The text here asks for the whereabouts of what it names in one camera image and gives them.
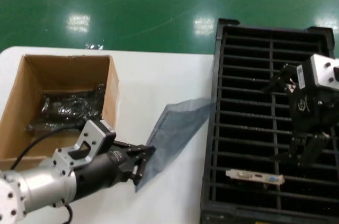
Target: cardboard box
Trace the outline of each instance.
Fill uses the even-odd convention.
[[[118,83],[110,56],[24,56],[0,120],[0,169],[9,169],[17,156],[35,139],[25,128],[40,112],[45,92],[87,91],[105,84],[102,119],[115,127]],[[52,156],[56,148],[73,145],[78,135],[63,132],[43,140],[28,152],[17,169],[36,166]]]

